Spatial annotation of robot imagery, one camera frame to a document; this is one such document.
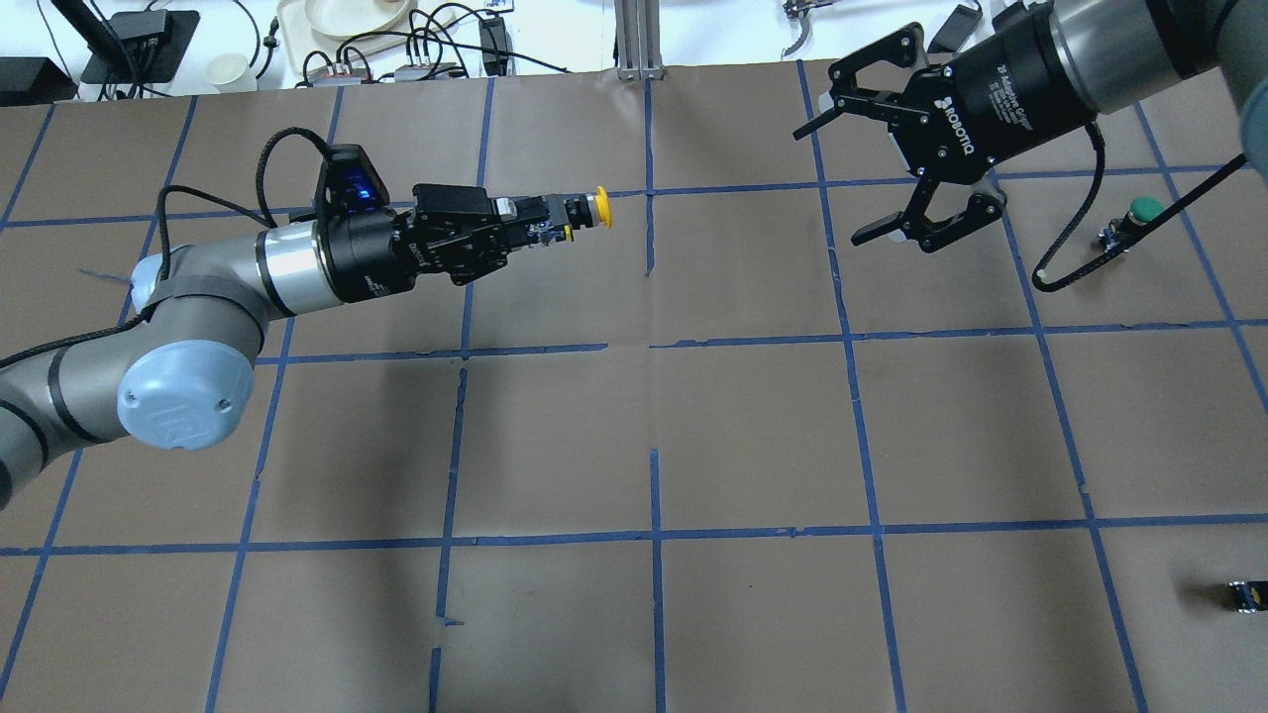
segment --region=black box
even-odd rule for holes
[[[0,107],[52,104],[77,89],[48,57],[0,57]]]

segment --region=white paper cup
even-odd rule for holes
[[[242,55],[221,55],[212,60],[207,65],[205,76],[221,94],[256,90],[251,62]]]

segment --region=blue joint cap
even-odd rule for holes
[[[115,412],[137,440],[197,450],[224,440],[251,397],[251,362],[218,341],[165,344],[137,359],[119,382]]]
[[[155,288],[158,287],[158,268],[161,266],[162,255],[151,255],[132,268],[132,307],[138,312],[146,308]]]
[[[1268,79],[1241,105],[1241,146],[1246,160],[1268,181]]]

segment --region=robotiq logo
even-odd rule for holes
[[[946,99],[935,99],[933,105],[942,109],[942,112],[947,115],[947,123],[950,123],[951,129],[955,131],[955,137],[960,140],[960,148],[964,151],[964,155],[967,156],[969,154],[976,151],[976,148],[973,147],[973,140],[969,138],[969,132],[965,131],[964,124],[960,123],[960,114],[955,113],[955,104],[951,101],[951,98],[947,96]]]

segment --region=green button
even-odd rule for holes
[[[1140,225],[1153,221],[1161,212],[1163,204],[1148,195],[1141,195],[1131,202],[1131,217],[1136,218]]]

